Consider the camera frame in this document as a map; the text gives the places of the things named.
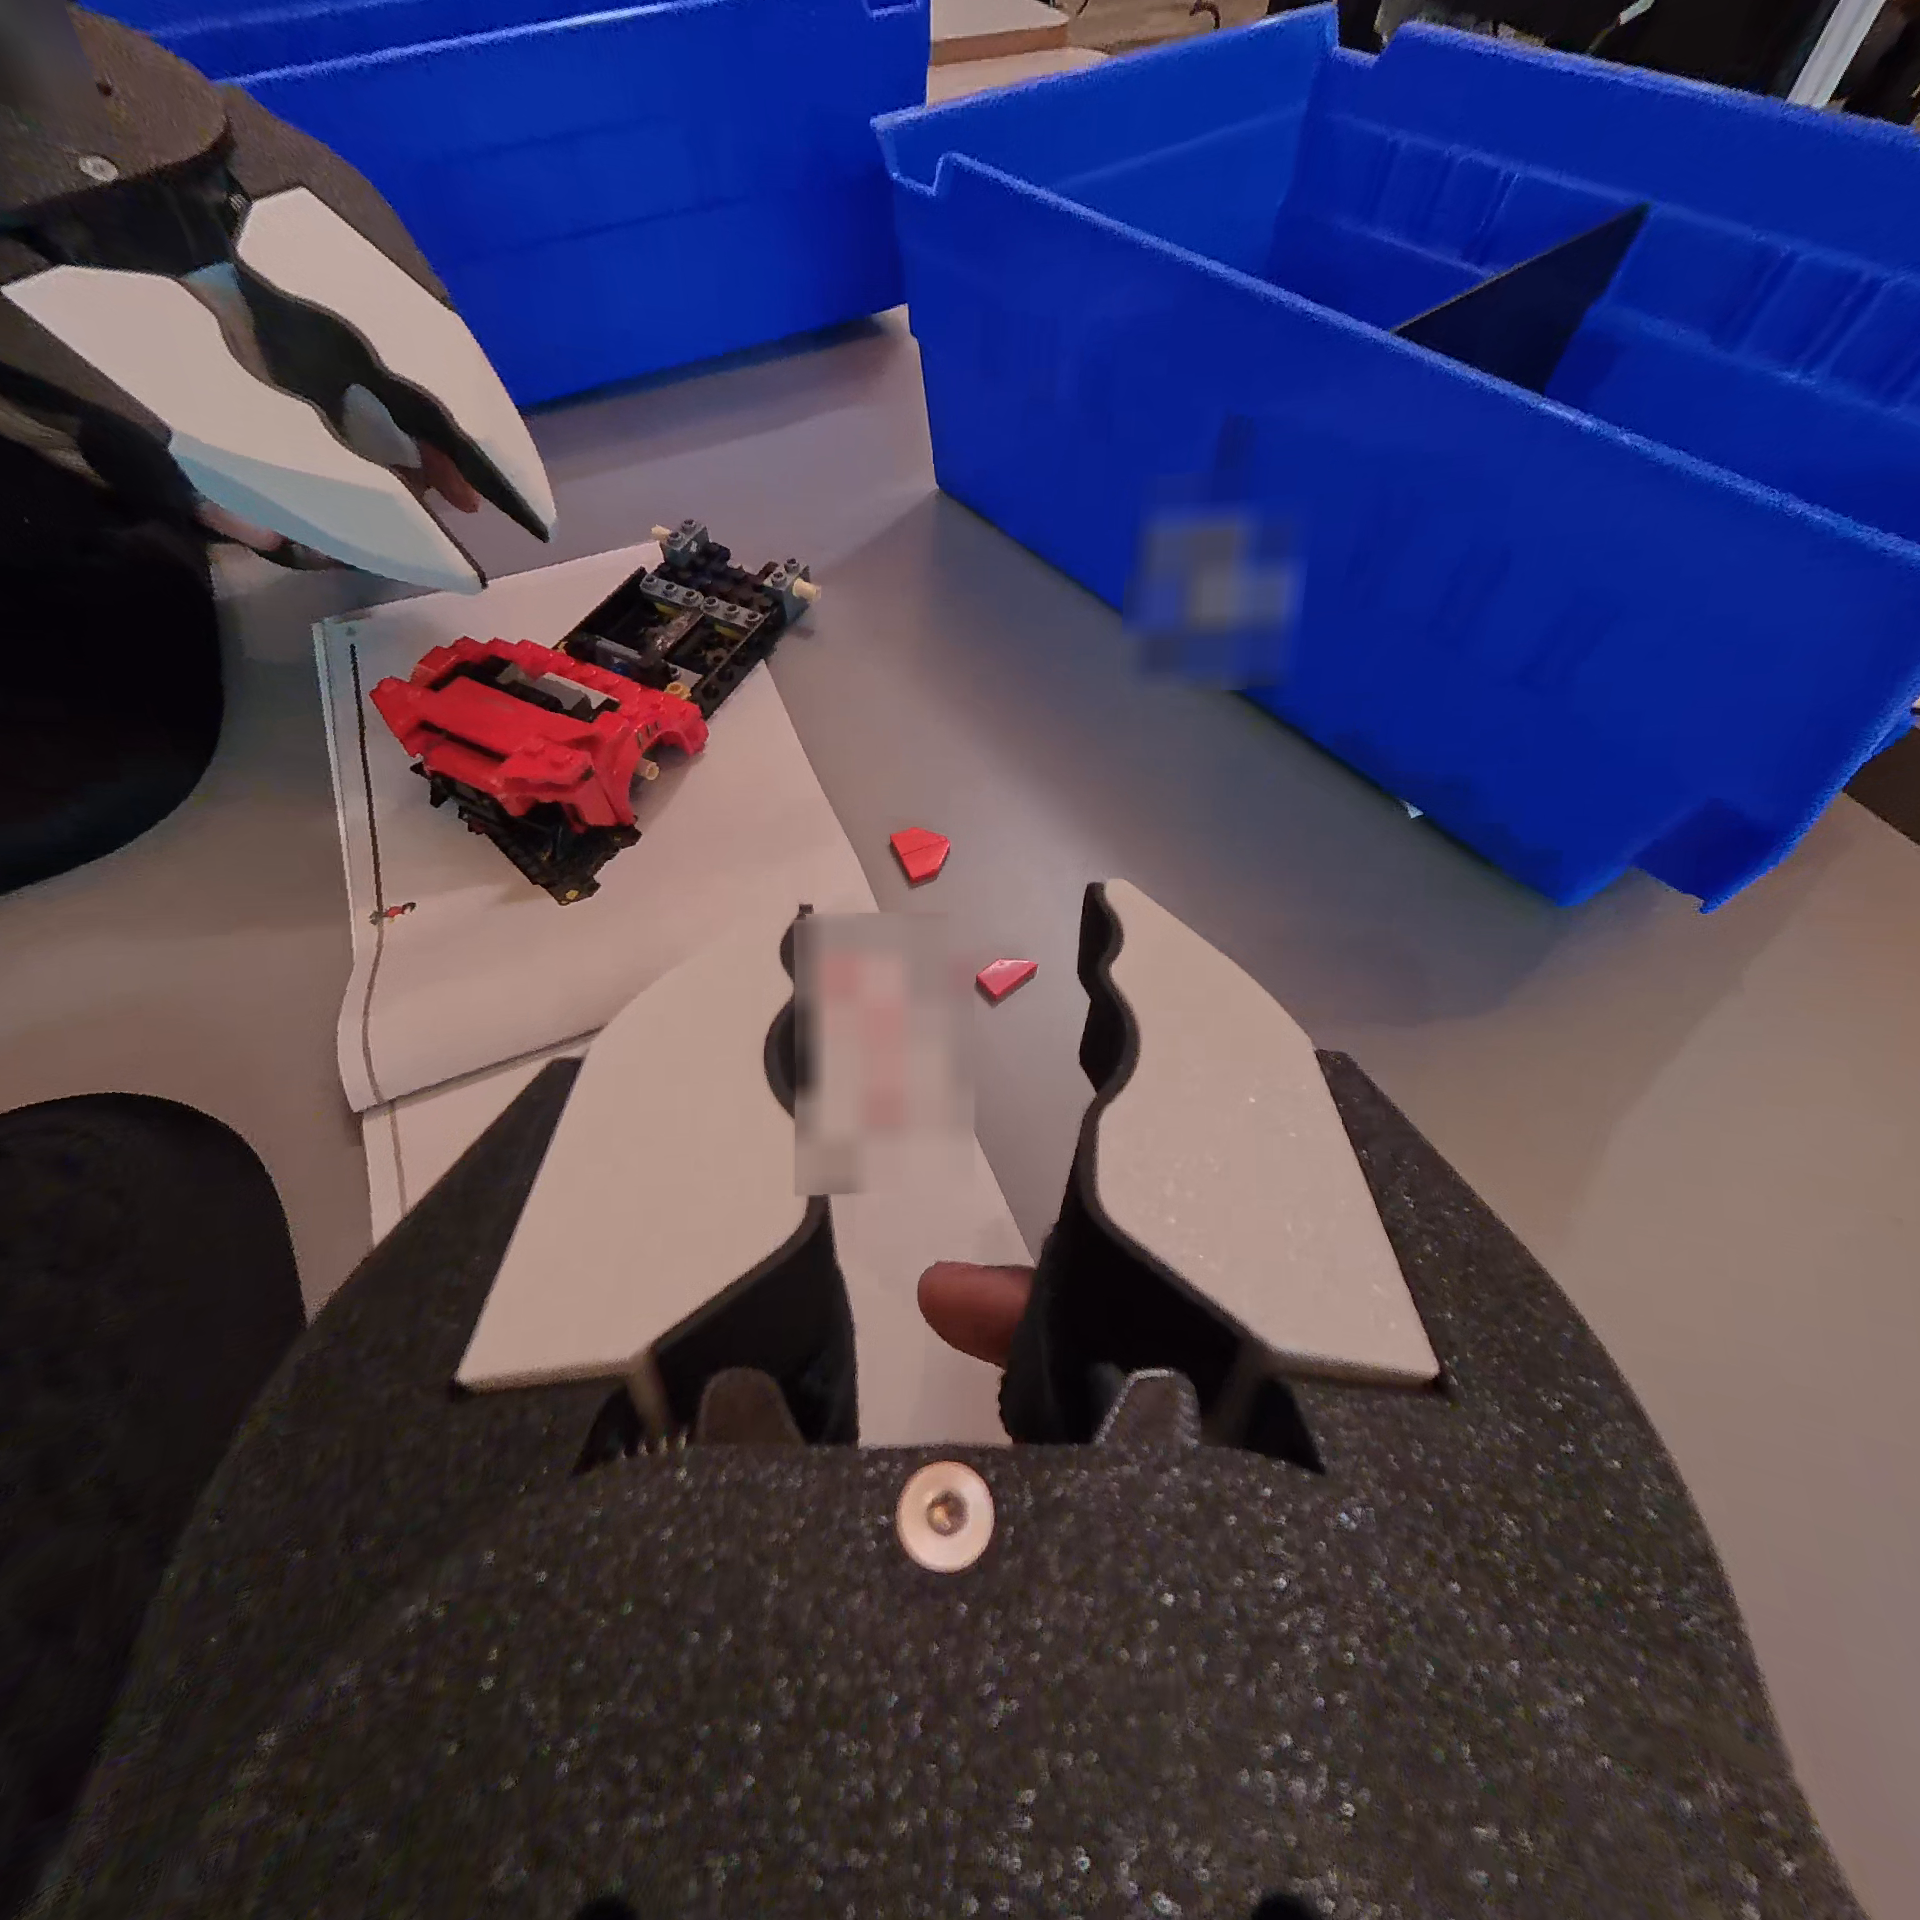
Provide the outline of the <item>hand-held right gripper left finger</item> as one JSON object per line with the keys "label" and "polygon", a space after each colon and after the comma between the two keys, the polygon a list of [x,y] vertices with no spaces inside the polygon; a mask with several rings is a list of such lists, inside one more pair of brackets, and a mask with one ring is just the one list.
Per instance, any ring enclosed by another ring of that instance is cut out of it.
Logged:
{"label": "hand-held right gripper left finger", "polygon": [[749,919],[589,1044],[462,1387],[623,1382],[675,1433],[756,1368],[805,1433],[860,1432],[830,1203],[797,1188],[791,928]]}

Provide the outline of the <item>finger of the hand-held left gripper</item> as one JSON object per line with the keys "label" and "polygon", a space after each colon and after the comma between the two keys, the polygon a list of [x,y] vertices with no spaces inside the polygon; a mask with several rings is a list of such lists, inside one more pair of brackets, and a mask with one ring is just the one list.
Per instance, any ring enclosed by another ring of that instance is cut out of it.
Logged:
{"label": "finger of the hand-held left gripper", "polygon": [[242,367],[188,284],[58,264],[10,282],[4,300],[157,414],[184,477],[229,516],[390,580],[485,589],[394,473],[359,457],[318,406]]}
{"label": "finger of the hand-held left gripper", "polygon": [[551,539],[559,510],[540,448],[445,296],[307,186],[254,199],[231,259],[264,367],[349,451],[458,510],[490,504]]}

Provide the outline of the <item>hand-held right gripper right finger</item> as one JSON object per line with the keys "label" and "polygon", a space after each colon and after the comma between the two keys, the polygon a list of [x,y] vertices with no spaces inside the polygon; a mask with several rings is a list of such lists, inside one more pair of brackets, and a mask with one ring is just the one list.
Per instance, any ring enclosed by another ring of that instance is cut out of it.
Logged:
{"label": "hand-held right gripper right finger", "polygon": [[1427,1335],[1309,1035],[1135,882],[1085,887],[1091,1085],[1006,1358],[1016,1445],[1091,1445],[1130,1379],[1209,1445],[1305,1445],[1302,1384],[1435,1394]]}

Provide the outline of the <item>blue plastic bin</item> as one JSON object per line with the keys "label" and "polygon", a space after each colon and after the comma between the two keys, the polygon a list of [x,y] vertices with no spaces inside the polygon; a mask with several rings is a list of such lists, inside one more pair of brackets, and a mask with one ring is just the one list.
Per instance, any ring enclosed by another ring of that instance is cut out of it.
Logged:
{"label": "blue plastic bin", "polygon": [[904,300],[928,5],[96,5],[347,156],[520,406]]}
{"label": "blue plastic bin", "polygon": [[874,119],[942,487],[1530,887],[1715,907],[1917,705],[1917,135],[1329,7]]}

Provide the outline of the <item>red and black lego car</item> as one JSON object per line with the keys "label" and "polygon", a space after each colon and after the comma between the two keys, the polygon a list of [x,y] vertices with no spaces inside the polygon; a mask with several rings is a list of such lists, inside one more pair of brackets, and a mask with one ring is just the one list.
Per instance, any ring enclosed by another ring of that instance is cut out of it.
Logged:
{"label": "red and black lego car", "polygon": [[598,891],[663,758],[707,755],[711,715],[819,602],[806,561],[741,570],[700,521],[654,539],[659,560],[563,639],[458,638],[372,686],[429,801],[559,904]]}

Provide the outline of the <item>lego instruction booklet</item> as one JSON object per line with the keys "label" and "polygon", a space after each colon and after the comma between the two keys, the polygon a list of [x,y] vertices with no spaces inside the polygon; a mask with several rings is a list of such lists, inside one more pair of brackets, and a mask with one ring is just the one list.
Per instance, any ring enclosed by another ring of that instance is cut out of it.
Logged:
{"label": "lego instruction booklet", "polygon": [[371,705],[458,638],[563,639],[659,548],[522,572],[479,594],[425,594],[314,627],[314,663],[349,887],[352,973],[340,1076],[363,1113],[372,1237],[445,1176],[540,1076],[585,1052],[654,979],[777,904],[871,912],[874,891],[768,665],[640,805],[640,844],[598,895],[559,904],[450,805],[434,808]]}

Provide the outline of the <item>person's right hand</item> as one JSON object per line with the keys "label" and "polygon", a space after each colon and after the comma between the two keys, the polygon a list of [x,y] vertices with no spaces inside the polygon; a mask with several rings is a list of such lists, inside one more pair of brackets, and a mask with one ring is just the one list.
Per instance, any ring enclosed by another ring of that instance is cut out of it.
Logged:
{"label": "person's right hand", "polygon": [[919,1310],[947,1349],[1006,1368],[1031,1282],[1025,1265],[939,1262],[919,1279]]}

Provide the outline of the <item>black quilted pad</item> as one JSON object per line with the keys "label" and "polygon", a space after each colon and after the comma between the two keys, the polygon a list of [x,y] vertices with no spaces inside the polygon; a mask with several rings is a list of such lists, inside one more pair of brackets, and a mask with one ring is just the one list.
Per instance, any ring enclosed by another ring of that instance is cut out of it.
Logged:
{"label": "black quilted pad", "polygon": [[163,1096],[4,1113],[4,1901],[62,1836],[212,1465],[303,1333],[274,1180]]}
{"label": "black quilted pad", "polygon": [[163,823],[222,737],[206,535],[4,445],[4,891]]}

